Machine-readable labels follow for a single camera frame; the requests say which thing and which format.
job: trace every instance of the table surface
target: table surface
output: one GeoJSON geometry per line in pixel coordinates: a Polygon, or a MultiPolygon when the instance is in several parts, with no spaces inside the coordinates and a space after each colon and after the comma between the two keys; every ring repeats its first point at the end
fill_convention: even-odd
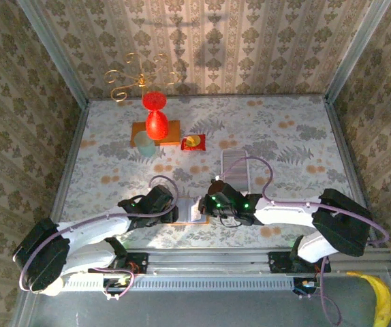
{"type": "MultiPolygon", "coordinates": [[[[169,120],[181,121],[181,137],[206,134],[206,151],[182,152],[161,146],[151,158],[130,147],[131,125],[144,121],[140,100],[118,105],[91,101],[89,117],[64,204],[62,221],[101,213],[123,198],[147,193],[156,174],[173,178],[181,196],[203,196],[220,173],[222,149],[245,149],[267,159],[274,169],[267,195],[307,198],[335,188],[351,197],[323,99],[310,96],[223,96],[168,99],[169,120]]],[[[250,161],[252,193],[268,180],[266,167],[250,161]]],[[[157,225],[121,236],[127,248],[291,247],[312,233],[298,225],[225,228],[207,225],[157,225]]]]}

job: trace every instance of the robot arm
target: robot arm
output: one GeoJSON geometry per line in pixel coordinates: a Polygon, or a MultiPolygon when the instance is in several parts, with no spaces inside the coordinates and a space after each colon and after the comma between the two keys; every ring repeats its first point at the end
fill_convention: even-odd
{"type": "Polygon", "coordinates": [[[63,230],[68,232],[52,239],[32,258],[21,284],[32,292],[41,292],[66,274],[90,268],[124,268],[127,252],[114,236],[136,228],[175,222],[177,207],[161,215],[172,201],[171,192],[158,185],[146,196],[122,200],[94,217],[63,223],[53,223],[49,218],[39,221],[14,252],[13,261],[21,270],[45,240],[63,230]]]}
{"type": "MultiPolygon", "coordinates": [[[[146,196],[120,201],[114,208],[94,217],[93,222],[91,218],[64,223],[43,219],[29,232],[13,256],[19,269],[24,270],[21,285],[32,292],[42,292],[66,274],[90,268],[125,268],[127,252],[114,236],[157,223],[175,222],[177,207],[167,210],[172,202],[171,192],[158,185],[146,196]],[[63,230],[67,232],[46,243],[49,237],[63,230]],[[42,249],[33,257],[38,247],[42,249]]],[[[316,262],[337,251],[363,255],[369,235],[367,224],[340,213],[334,215],[311,207],[307,202],[331,204],[370,216],[365,208],[333,189],[326,189],[320,197],[291,207],[267,202],[261,194],[244,196],[223,181],[212,183],[208,194],[199,202],[199,211],[212,217],[234,217],[243,225],[290,223],[315,228],[313,234],[297,238],[293,247],[292,260],[300,263],[316,262]]]]}
{"type": "Polygon", "coordinates": [[[306,262],[314,263],[336,252],[356,257],[363,255],[369,225],[307,203],[330,204],[370,218],[371,214],[367,209],[334,189],[326,189],[320,197],[301,201],[303,204],[298,204],[297,199],[293,200],[297,203],[296,206],[274,205],[265,200],[262,194],[244,196],[229,184],[218,180],[213,181],[208,193],[200,200],[199,211],[213,217],[233,217],[243,225],[290,223],[315,228],[313,234],[300,236],[294,246],[298,257],[306,262]]]}

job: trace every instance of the wooden board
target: wooden board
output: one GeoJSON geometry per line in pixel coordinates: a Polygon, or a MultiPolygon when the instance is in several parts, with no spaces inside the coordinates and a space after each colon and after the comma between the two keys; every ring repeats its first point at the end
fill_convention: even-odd
{"type": "MultiPolygon", "coordinates": [[[[166,138],[155,141],[155,145],[180,145],[181,144],[181,121],[168,121],[168,135],[166,138]]],[[[145,121],[136,121],[132,124],[132,136],[130,146],[135,147],[134,138],[139,131],[146,130],[145,121]]]]}

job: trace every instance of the red glass vase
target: red glass vase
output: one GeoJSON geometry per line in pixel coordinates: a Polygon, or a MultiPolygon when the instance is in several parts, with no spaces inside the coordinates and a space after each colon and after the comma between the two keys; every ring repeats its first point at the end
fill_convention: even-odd
{"type": "Polygon", "coordinates": [[[149,110],[146,131],[152,140],[162,140],[168,135],[168,119],[160,110],[167,104],[167,97],[161,92],[149,92],[142,98],[142,104],[149,110]]]}

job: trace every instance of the gold candelabra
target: gold candelabra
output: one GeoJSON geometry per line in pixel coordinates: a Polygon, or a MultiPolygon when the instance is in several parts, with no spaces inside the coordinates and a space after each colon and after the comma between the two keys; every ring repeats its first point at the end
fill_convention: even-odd
{"type": "Polygon", "coordinates": [[[130,87],[138,86],[141,88],[141,98],[144,97],[145,89],[147,89],[151,84],[154,85],[173,85],[176,84],[179,80],[182,79],[182,76],[176,72],[169,72],[168,76],[170,78],[170,82],[164,82],[164,83],[155,83],[155,78],[157,77],[157,74],[164,69],[164,67],[167,65],[167,56],[165,54],[158,54],[153,57],[153,60],[155,63],[159,64],[161,67],[159,67],[155,72],[152,74],[146,74],[145,71],[142,69],[141,64],[141,58],[140,55],[136,52],[131,52],[125,55],[125,62],[130,64],[134,62],[134,59],[137,58],[138,62],[140,64],[140,72],[137,76],[130,76],[126,73],[123,73],[119,70],[112,69],[105,73],[105,81],[108,84],[115,83],[119,76],[124,76],[126,78],[130,78],[134,81],[133,84],[125,85],[122,87],[115,87],[111,90],[111,98],[116,102],[123,102],[127,99],[127,92],[126,90],[130,87]]]}

